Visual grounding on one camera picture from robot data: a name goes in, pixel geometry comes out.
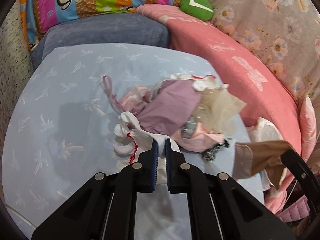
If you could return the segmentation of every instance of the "metal screw head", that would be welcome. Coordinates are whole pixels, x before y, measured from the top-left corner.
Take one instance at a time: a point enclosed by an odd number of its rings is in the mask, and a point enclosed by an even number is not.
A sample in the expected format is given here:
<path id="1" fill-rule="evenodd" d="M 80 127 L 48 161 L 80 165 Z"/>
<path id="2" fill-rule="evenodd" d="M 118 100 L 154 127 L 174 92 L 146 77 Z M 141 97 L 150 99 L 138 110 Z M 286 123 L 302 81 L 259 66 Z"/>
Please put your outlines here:
<path id="1" fill-rule="evenodd" d="M 132 164 L 132 168 L 138 170 L 142 168 L 142 163 L 134 163 Z"/>
<path id="2" fill-rule="evenodd" d="M 94 176 L 94 178 L 95 178 L 96 180 L 102 180 L 102 179 L 104 178 L 104 174 L 103 174 L 103 173 L 97 173 L 97 174 Z"/>
<path id="3" fill-rule="evenodd" d="M 183 170 L 188 170 L 190 169 L 190 164 L 189 163 L 183 163 L 180 165 L 180 168 Z"/>
<path id="4" fill-rule="evenodd" d="M 229 179 L 229 175 L 226 174 L 226 173 L 224 173 L 224 172 L 220 173 L 220 174 L 218 175 L 218 177 L 219 177 L 219 179 L 221 179 L 221 180 L 227 180 L 227 179 Z"/>

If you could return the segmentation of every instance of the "red stitching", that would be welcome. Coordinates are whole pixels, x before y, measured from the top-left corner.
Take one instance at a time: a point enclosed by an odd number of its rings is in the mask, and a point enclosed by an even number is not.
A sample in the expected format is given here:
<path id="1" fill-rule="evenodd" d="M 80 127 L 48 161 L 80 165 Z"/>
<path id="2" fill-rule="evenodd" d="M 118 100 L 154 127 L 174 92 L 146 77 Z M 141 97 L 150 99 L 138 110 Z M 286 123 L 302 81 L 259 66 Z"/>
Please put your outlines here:
<path id="1" fill-rule="evenodd" d="M 199 76 L 191 75 L 191 77 L 194 78 L 194 79 L 204 79 L 204 78 L 206 78 L 206 77 L 213 77 L 214 79 L 217 78 L 217 77 L 214 76 L 214 75 L 206 75 L 206 76 L 204 76 L 204 77 L 199 77 Z"/>
<path id="2" fill-rule="evenodd" d="M 134 139 L 132 138 L 130 132 L 127 133 L 127 137 L 129 137 L 129 138 L 133 141 L 133 143 L 134 143 L 134 152 L 133 152 L 132 156 L 131 156 L 130 159 L 129 159 L 129 164 L 132 164 L 133 161 L 134 161 L 134 159 L 135 159 L 135 157 L 136 157 L 136 152 L 137 152 L 137 150 L 138 150 L 138 145 L 136 144 L 136 142 L 135 142 Z"/>

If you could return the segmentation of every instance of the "purple cloth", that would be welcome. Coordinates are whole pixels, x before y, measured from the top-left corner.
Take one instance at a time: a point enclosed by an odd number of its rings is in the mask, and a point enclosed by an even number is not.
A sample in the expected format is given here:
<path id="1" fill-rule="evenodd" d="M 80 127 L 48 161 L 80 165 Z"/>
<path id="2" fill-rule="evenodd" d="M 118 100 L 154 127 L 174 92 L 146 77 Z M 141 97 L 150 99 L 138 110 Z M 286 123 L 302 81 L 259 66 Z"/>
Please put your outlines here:
<path id="1" fill-rule="evenodd" d="M 193 80 L 166 80 L 159 95 L 136 114 L 143 130 L 172 135 L 190 117 L 201 94 L 192 87 Z"/>

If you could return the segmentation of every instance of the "tan fabric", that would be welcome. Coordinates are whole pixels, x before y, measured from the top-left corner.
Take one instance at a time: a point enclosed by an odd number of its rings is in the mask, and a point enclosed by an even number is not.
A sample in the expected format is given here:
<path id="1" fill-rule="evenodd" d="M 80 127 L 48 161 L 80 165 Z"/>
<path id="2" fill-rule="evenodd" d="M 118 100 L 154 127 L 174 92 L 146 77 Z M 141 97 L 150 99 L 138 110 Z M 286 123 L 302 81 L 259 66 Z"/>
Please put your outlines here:
<path id="1" fill-rule="evenodd" d="M 320 16 L 310 0 L 209 0 L 212 22 L 256 55 L 300 102 L 320 93 Z"/>
<path id="2" fill-rule="evenodd" d="M 247 105 L 231 95 L 224 84 L 215 89 L 201 91 L 201 100 L 191 116 L 195 122 L 202 123 L 208 131 L 231 136 L 236 133 L 236 114 Z"/>
<path id="3" fill-rule="evenodd" d="M 233 166 L 233 179 L 247 179 L 252 176 L 253 153 L 245 144 L 235 144 L 235 161 Z"/>
<path id="4" fill-rule="evenodd" d="M 236 143 L 236 155 L 252 156 L 251 176 L 266 170 L 276 189 L 279 189 L 285 176 L 285 166 L 281 163 L 280 156 L 287 150 L 294 150 L 287 141 Z"/>

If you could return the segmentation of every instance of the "speckled wall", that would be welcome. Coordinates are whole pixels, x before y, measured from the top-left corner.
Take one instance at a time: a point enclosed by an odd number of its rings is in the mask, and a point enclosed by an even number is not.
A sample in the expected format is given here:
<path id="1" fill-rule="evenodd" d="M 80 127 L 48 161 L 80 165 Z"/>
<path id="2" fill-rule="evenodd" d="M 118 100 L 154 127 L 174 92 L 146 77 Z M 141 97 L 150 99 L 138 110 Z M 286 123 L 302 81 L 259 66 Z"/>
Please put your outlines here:
<path id="1" fill-rule="evenodd" d="M 17 0 L 0 27 L 0 160 L 5 133 L 18 98 L 33 73 Z M 0 196 L 2 197 L 1 166 Z"/>

